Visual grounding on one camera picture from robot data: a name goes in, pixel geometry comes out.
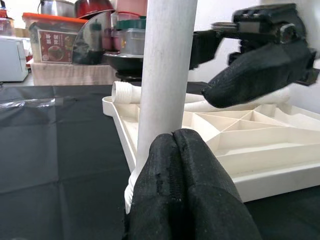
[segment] red pot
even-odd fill
[[[89,19],[104,11],[114,11],[109,0],[77,0],[74,4],[77,18]]]

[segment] white microwave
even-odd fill
[[[0,82],[22,82],[28,75],[21,39],[0,38]]]

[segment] white tray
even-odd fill
[[[138,104],[102,99],[132,172]],[[285,103],[242,111],[184,112],[183,128],[197,131],[231,176],[244,202],[320,185],[320,115]]]

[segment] stainless steel container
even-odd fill
[[[75,5],[64,0],[40,0],[41,14],[75,18]]]

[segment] black tablecloth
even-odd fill
[[[110,94],[109,85],[0,88],[0,240],[121,239],[130,172],[102,112]],[[266,240],[320,239],[320,187],[246,206]]]

